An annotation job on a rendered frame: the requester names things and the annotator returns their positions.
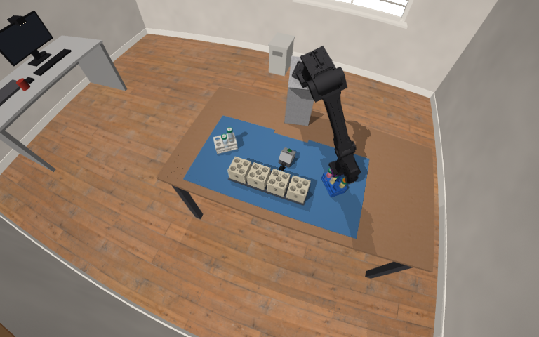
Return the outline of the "white tube rack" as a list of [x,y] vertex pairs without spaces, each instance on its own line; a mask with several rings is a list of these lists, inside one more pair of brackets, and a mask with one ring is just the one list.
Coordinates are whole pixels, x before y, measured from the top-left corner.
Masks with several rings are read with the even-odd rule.
[[[227,143],[226,145],[224,145],[224,144],[222,143],[222,138],[221,138],[221,136],[213,137],[214,143],[215,143],[215,149],[216,149],[217,154],[220,154],[220,153],[223,153],[223,152],[232,151],[232,150],[237,150],[237,149],[238,149],[238,148],[237,148],[237,142],[236,142],[236,138],[235,138],[235,136],[234,136],[234,133],[233,133],[233,137],[232,137],[232,138],[228,138],[228,134],[226,134],[226,135],[227,135],[227,140],[228,140],[228,143]],[[220,138],[220,139],[215,140],[216,138]],[[230,141],[230,140],[232,140],[232,139],[233,139],[233,141]],[[229,141],[230,141],[230,142],[229,142]],[[229,147],[224,148],[224,146],[228,146],[228,145],[229,145]],[[230,146],[230,145],[231,145],[231,146]]]

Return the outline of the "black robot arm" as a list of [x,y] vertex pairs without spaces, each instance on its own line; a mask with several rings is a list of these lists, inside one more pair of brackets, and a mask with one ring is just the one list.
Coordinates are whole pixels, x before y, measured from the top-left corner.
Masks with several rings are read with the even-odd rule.
[[341,91],[347,88],[345,73],[341,67],[336,69],[324,46],[300,56],[300,59],[302,62],[297,62],[292,77],[299,79],[303,88],[309,88],[315,102],[325,102],[333,130],[335,153],[340,161],[335,169],[338,173],[343,172],[345,182],[351,184],[357,181],[361,171],[354,158],[356,145],[348,136],[340,101]]

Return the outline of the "blue tube rack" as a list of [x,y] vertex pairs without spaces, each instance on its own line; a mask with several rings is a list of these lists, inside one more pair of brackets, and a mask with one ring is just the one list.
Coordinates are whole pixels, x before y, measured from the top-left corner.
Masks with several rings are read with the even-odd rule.
[[[339,184],[341,183],[340,179],[342,180],[341,176],[339,176],[339,177],[337,178],[337,180],[335,181],[334,184],[330,184],[329,181],[330,181],[331,178],[327,178],[327,177],[326,177],[326,174],[327,174],[327,172],[323,173],[323,176],[321,177],[321,179],[322,179],[322,181],[323,181],[323,183],[324,183],[324,185],[325,185],[325,187],[326,187],[326,189],[327,189],[327,191],[328,191],[330,197],[334,197],[334,196],[337,196],[337,195],[339,195],[339,194],[345,193],[345,191],[346,191],[346,189],[347,189],[347,186],[345,186],[344,188],[340,188],[340,187],[339,187]],[[325,179],[325,178],[326,178],[326,179]],[[339,179],[339,178],[340,178],[340,179]],[[327,181],[326,181],[326,180],[327,180]],[[329,187],[329,185],[330,185],[330,187]]]

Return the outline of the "blue bench mat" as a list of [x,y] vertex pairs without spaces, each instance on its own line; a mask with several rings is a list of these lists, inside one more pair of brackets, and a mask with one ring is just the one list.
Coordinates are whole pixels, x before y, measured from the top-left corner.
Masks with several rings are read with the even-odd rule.
[[[237,150],[217,154],[213,137],[227,134],[231,127]],[[357,238],[364,200],[369,159],[354,154],[361,173],[357,181],[346,184],[345,193],[330,197],[321,177],[328,172],[329,163],[338,159],[335,148],[308,140],[308,143],[289,138],[274,129],[222,116],[183,180],[200,185],[229,197],[310,225]],[[283,172],[311,180],[305,204],[276,197],[260,190],[228,180],[228,168],[234,157],[279,170],[279,156],[284,148],[296,151],[290,167]],[[279,170],[281,171],[281,170]]]

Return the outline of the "white box with done label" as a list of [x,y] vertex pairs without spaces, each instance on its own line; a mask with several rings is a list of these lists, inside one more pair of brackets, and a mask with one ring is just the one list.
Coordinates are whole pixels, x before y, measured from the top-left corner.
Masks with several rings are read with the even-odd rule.
[[279,156],[279,163],[282,166],[279,167],[279,170],[284,171],[285,166],[290,167],[292,161],[295,158],[295,153],[295,151],[286,147],[281,151],[281,154]]

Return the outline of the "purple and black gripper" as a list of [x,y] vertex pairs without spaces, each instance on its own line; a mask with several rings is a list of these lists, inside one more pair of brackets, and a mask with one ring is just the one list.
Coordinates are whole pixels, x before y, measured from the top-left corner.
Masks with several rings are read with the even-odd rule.
[[341,174],[343,175],[343,172],[342,173],[338,173],[337,170],[335,169],[337,163],[340,162],[339,159],[337,159],[337,161],[332,161],[329,163],[329,167],[332,169],[331,171],[331,174],[332,174],[332,177],[336,177],[336,176],[341,176]]

